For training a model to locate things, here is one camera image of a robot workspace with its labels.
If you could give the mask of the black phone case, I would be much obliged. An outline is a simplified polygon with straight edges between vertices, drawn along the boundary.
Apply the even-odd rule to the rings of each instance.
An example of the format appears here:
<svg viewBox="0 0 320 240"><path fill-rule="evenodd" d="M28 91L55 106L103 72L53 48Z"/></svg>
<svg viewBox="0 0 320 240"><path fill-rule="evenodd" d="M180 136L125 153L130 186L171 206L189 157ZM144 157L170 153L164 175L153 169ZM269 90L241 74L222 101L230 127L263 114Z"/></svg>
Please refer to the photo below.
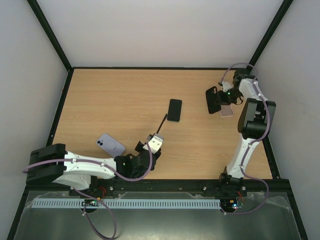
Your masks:
<svg viewBox="0 0 320 240"><path fill-rule="evenodd" d="M217 103L218 89L216 86L213 86L206 90L205 97L209 114L215 114L222 109L221 105Z"/></svg>

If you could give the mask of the pink phone case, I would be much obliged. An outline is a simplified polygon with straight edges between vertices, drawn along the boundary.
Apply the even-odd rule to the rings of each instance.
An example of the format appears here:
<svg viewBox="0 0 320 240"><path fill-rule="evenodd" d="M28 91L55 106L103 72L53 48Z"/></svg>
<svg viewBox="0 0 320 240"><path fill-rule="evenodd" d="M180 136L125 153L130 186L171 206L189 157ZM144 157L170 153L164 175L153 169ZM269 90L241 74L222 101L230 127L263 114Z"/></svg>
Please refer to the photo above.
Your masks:
<svg viewBox="0 0 320 240"><path fill-rule="evenodd" d="M222 105L219 113L222 118L228 118L234 115L234 111L230 105Z"/></svg>

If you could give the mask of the black phone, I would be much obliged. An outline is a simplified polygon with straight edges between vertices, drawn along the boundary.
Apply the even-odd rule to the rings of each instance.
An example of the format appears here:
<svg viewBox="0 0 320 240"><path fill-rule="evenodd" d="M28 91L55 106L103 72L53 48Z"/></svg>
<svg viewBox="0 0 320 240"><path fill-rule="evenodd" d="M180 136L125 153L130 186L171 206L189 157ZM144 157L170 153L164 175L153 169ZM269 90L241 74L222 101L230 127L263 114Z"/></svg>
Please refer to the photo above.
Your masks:
<svg viewBox="0 0 320 240"><path fill-rule="evenodd" d="M159 127L158 127L158 129L157 129L157 131L156 131L156 134L158 134L158 133L160 132L160 130L161 130L161 128L162 128L165 120L167 119L167 117L168 117L168 114L166 113L166 114L164 115L164 117L163 117L163 119L162 119L162 121L161 121L161 123L160 123L160 125L159 125Z"/></svg>

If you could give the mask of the lilac phone case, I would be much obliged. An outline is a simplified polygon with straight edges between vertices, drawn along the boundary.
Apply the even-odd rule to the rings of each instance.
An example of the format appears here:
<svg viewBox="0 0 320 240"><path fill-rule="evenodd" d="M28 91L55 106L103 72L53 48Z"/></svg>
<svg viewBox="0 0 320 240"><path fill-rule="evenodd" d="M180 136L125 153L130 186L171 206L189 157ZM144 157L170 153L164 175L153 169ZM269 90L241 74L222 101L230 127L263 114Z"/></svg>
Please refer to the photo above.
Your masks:
<svg viewBox="0 0 320 240"><path fill-rule="evenodd" d="M103 133L96 140L96 144L113 158L121 156L126 149L124 145L122 145L107 133Z"/></svg>

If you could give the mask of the dark green phone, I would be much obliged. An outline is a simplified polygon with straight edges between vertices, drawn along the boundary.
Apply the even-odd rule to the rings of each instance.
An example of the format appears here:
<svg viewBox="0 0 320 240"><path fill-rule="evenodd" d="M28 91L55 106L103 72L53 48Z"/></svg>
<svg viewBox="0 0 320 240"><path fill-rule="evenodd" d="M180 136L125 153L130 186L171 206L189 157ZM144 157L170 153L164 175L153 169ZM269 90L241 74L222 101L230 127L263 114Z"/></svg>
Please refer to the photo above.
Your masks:
<svg viewBox="0 0 320 240"><path fill-rule="evenodd" d="M170 122L178 123L181 117L182 110L182 100L180 99L170 99L167 120Z"/></svg>

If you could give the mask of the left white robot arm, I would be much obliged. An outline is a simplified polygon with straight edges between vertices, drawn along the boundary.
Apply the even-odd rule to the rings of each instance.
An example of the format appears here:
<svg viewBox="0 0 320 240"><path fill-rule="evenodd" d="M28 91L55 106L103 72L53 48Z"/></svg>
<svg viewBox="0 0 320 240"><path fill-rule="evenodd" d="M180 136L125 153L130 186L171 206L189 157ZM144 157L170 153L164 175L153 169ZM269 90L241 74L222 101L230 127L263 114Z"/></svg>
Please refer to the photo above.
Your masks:
<svg viewBox="0 0 320 240"><path fill-rule="evenodd" d="M137 155L96 158L67 151L65 144L57 143L32 151L22 172L30 185L57 183L77 190L89 189L92 177L137 182L154 170L162 145L162 140L150 139L138 142Z"/></svg>

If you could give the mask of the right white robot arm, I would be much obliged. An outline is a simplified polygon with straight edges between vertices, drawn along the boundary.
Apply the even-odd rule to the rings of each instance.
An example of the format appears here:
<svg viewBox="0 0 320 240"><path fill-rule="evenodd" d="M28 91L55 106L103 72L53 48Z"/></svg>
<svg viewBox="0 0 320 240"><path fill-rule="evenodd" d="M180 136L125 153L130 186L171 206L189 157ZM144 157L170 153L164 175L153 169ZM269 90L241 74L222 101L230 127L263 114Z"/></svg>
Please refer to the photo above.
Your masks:
<svg viewBox="0 0 320 240"><path fill-rule="evenodd" d="M244 191L244 177L247 165L259 143L268 136L276 111L276 103L268 100L261 92L257 77L247 69L234 72L232 83L219 83L205 92L208 112L214 114L223 106L244 103L237 124L239 143L230 163L219 176L218 191L232 196Z"/></svg>

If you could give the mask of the black aluminium frame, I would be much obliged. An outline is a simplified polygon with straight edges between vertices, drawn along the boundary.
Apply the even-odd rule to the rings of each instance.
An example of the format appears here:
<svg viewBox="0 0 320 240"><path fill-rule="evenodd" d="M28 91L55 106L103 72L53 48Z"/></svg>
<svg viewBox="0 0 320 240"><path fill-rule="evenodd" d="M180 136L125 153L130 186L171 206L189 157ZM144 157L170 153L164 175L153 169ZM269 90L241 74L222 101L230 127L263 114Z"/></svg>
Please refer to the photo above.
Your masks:
<svg viewBox="0 0 320 240"><path fill-rule="evenodd" d="M134 153L170 99L179 122L159 133L149 179L216 179L238 141L234 116L209 114L205 92L249 63L280 0L3 0L0 3L1 210L19 208L32 151L63 143L105 158L104 133Z"/></svg>

